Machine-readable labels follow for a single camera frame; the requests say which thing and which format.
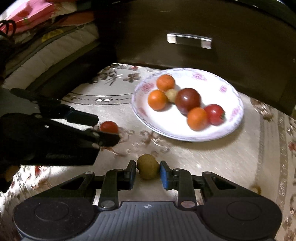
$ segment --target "floral tablecloth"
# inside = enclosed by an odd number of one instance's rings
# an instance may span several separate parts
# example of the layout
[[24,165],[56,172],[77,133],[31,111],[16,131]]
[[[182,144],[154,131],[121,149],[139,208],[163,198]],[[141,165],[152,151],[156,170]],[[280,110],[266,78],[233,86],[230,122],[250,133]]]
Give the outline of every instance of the floral tablecloth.
[[[22,166],[13,177],[7,193],[0,194],[0,233],[14,240],[17,232],[12,221],[14,207],[26,198],[60,184],[85,171],[104,175],[115,168],[126,168],[130,160],[152,154],[165,160],[170,168],[187,169],[193,175],[212,171],[243,187],[273,200],[283,212],[283,222],[276,239],[293,241],[296,234],[296,121],[282,112],[240,94],[245,114],[242,124],[232,134],[210,142],[182,142],[160,136],[143,125],[133,114],[131,96],[135,86],[156,69],[112,64],[89,83],[82,84],[63,98],[63,103],[77,110],[99,116],[120,126],[121,142],[102,150],[93,166],[40,167]],[[79,129],[88,127],[69,124]],[[100,191],[97,191],[95,203]],[[198,190],[199,204],[202,199]],[[176,191],[165,191],[160,180],[143,181],[137,174],[131,191],[120,191],[120,201],[176,200]]]

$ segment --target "yellow-green fruit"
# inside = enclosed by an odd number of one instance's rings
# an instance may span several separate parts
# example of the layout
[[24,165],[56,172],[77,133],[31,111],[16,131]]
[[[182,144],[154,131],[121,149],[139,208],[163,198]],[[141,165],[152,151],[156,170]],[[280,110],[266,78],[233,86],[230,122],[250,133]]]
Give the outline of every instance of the yellow-green fruit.
[[150,180],[159,176],[159,164],[154,156],[150,154],[142,155],[137,160],[137,169],[140,177],[145,180]]
[[175,103],[177,93],[178,91],[175,89],[169,89],[168,91],[165,92],[165,95],[168,98],[170,103]]

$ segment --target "white plate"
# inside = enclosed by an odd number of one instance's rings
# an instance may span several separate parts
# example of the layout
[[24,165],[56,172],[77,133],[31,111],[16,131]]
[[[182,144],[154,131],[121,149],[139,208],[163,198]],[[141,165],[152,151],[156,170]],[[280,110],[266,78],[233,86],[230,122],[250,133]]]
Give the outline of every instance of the white plate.
[[[174,104],[164,111],[154,111],[148,105],[148,95],[157,89],[156,80],[169,74],[176,81],[176,88],[193,88],[201,95],[202,107],[218,104],[225,111],[226,120],[219,126],[210,125],[202,131],[193,131]],[[224,79],[207,71],[188,68],[159,71],[137,85],[132,96],[135,115],[153,131],[182,141],[204,142],[219,139],[233,132],[241,123],[244,106],[238,92]]]

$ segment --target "pink fabric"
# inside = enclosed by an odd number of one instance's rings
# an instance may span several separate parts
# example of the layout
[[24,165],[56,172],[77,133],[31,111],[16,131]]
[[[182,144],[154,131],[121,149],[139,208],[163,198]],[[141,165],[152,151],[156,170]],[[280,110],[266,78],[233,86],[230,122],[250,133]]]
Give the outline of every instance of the pink fabric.
[[48,20],[54,10],[54,4],[48,3],[46,0],[29,0],[20,5],[6,20],[14,20],[17,25],[15,33],[21,33]]

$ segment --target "drawer handle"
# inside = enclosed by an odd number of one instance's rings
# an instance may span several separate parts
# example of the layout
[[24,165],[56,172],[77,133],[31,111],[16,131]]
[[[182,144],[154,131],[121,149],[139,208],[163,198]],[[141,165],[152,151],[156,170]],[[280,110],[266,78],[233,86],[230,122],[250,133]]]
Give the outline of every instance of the drawer handle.
[[167,41],[171,44],[183,44],[205,49],[212,49],[212,39],[192,34],[167,34]]

